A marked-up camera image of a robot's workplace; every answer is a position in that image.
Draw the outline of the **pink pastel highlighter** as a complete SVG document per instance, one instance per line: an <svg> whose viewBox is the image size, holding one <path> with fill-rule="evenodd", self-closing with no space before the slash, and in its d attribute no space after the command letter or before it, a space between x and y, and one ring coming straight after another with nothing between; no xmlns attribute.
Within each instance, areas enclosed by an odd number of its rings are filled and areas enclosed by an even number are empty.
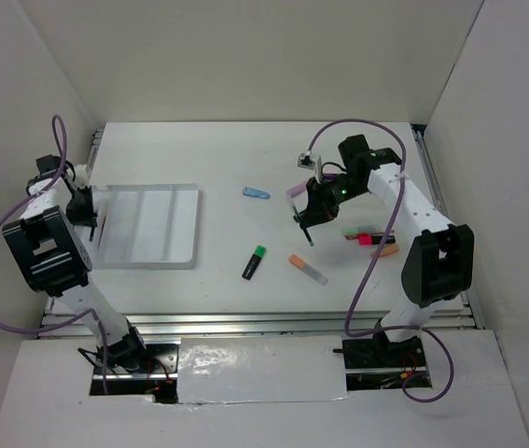
<svg viewBox="0 0 529 448"><path fill-rule="evenodd" d="M301 182L297 184L296 186L288 189L286 191L286 195L291 198L295 198L299 196L301 193L303 193L305 190L306 190L306 182Z"/></svg>

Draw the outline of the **green ink pen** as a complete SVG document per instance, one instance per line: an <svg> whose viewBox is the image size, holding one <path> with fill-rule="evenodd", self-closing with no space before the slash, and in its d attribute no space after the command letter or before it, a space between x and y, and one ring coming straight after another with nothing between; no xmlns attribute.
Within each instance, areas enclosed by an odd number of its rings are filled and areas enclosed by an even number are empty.
<svg viewBox="0 0 529 448"><path fill-rule="evenodd" d="M294 221L298 224L299 229L303 232L308 245L310 247L313 247L314 246L313 239L312 239L311 235L309 234L309 232L307 230L307 227L302 222L302 219L301 219L301 216L300 216L300 212L299 212L297 206L295 205L293 198L290 195L287 195L286 196L286 200L287 200L288 206L289 206L289 208L290 208L290 210L292 212Z"/></svg>

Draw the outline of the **red cap pen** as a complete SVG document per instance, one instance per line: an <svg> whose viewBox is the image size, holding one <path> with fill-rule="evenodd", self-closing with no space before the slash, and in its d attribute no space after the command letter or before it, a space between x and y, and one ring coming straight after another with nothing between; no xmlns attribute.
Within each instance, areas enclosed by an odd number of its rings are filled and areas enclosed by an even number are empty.
<svg viewBox="0 0 529 448"><path fill-rule="evenodd" d="M380 241L382 239L381 233L366 233L366 232L360 232L360 233L345 233L343 237L347 240L378 240Z"/></svg>

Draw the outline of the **orange cap clear highlighter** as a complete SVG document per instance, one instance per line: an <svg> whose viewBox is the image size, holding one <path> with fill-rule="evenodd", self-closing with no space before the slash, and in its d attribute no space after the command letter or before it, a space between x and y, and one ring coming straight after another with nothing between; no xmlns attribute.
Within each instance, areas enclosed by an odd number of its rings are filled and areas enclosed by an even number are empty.
<svg viewBox="0 0 529 448"><path fill-rule="evenodd" d="M292 254L289 256L288 261L292 266L312 278L316 283L322 286L325 286L327 284L328 279L299 256Z"/></svg>

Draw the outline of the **red gel pen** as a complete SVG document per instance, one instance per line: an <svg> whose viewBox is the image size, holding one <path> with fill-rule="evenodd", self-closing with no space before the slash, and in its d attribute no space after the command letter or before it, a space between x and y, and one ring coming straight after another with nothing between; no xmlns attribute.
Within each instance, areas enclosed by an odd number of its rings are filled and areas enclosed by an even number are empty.
<svg viewBox="0 0 529 448"><path fill-rule="evenodd" d="M104 226L105 226L105 223L106 223L106 216L104 216L102 218L102 220L100 221L99 225L98 225L98 240L97 240L97 247L100 247L100 244L102 242L102 238L104 236Z"/></svg>

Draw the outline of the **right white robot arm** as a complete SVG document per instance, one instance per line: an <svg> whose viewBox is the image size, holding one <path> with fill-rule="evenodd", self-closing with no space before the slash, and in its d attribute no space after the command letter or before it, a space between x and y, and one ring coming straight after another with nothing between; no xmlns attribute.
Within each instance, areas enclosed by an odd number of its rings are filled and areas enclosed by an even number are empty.
<svg viewBox="0 0 529 448"><path fill-rule="evenodd" d="M385 334L372 345L384 366L395 365L405 344L439 306L469 289L472 282L474 233L442 215L403 172L391 148L372 149L362 134L343 140L338 151L343 173L308 180L308 202L295 216L303 231L335 219L342 203L370 193L391 210L390 222L402 232L409 253L400 274L400 291L381 320Z"/></svg>

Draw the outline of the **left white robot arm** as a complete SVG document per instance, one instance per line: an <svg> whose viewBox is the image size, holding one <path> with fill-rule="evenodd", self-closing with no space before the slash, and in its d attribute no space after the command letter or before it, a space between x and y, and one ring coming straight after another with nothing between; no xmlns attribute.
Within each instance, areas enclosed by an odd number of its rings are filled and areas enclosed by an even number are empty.
<svg viewBox="0 0 529 448"><path fill-rule="evenodd" d="M96 338L88 360L98 367L136 373L146 367L149 349L137 329L108 303L93 283L92 261L77 227L98 227L91 187L81 184L81 165L67 161L56 182L60 158L36 160L38 175L29 180L32 199L21 217L2 226L2 235L28 286L65 304Z"/></svg>

